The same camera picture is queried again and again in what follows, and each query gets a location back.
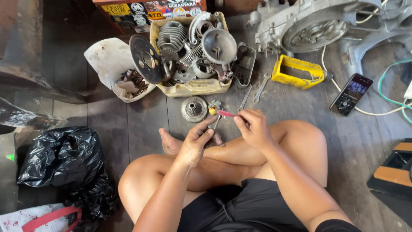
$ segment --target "black plastic bag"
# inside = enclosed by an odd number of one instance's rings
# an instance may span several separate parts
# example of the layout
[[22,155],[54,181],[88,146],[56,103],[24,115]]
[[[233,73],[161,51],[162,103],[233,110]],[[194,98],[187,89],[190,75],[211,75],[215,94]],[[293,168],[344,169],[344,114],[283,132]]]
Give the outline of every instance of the black plastic bag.
[[17,183],[32,187],[53,185],[62,190],[65,205],[83,211],[77,229],[90,225],[95,228],[94,222],[113,215],[118,205],[116,185],[104,170],[99,136],[87,127],[54,129],[37,136]]

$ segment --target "open-end wrench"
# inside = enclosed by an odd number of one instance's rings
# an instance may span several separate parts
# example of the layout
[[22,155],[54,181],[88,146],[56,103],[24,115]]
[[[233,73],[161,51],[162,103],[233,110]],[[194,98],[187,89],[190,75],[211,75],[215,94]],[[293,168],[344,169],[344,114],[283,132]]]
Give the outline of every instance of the open-end wrench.
[[263,88],[265,87],[267,81],[268,81],[271,77],[272,77],[272,75],[271,75],[270,73],[265,73],[265,79],[263,80],[263,83],[260,85],[259,91],[257,92],[256,96],[253,98],[253,101],[254,101],[254,102],[257,103],[257,102],[260,101],[260,99],[259,99],[260,94],[262,93]]
[[252,90],[252,85],[249,85],[248,91],[246,92],[246,95],[245,95],[245,97],[243,98],[242,104],[241,104],[240,107],[237,109],[237,111],[241,111],[241,110],[243,110],[243,109],[245,108],[245,103],[246,103],[246,100],[247,100],[248,97],[249,97],[249,94],[250,94],[250,91],[251,91],[251,90]]

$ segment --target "white container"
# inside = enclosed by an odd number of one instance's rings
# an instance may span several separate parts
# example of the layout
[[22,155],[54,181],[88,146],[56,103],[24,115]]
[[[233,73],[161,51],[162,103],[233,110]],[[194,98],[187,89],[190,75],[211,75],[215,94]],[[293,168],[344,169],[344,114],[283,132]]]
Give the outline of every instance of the white container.
[[120,88],[117,83],[122,81],[121,73],[128,69],[135,69],[135,66],[129,45],[118,38],[96,42],[84,52],[84,57],[97,72],[100,82],[113,90],[116,96],[126,103],[135,102],[156,88],[156,85],[149,83],[147,90],[142,94],[133,98],[126,97],[126,90]]

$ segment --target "black metal disc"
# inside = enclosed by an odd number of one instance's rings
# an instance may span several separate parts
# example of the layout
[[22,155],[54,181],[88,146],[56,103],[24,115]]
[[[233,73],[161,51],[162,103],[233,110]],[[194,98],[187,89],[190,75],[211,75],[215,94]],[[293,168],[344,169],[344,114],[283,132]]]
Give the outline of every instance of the black metal disc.
[[129,40],[131,57],[136,70],[151,84],[162,81],[162,68],[156,50],[143,36],[134,35]]

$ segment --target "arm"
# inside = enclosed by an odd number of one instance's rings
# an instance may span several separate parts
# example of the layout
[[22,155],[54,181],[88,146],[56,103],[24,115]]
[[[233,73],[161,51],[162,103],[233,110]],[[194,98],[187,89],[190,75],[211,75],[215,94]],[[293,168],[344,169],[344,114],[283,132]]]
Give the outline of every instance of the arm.
[[177,231],[190,172],[199,163],[204,145],[214,134],[213,129],[205,133],[204,130],[214,121],[216,118],[208,118],[189,131],[175,161],[143,208],[133,232]]
[[266,116],[261,111],[246,109],[238,115],[240,117],[234,120],[243,138],[266,157],[287,205],[310,232],[329,219],[351,223],[328,192],[274,142]]

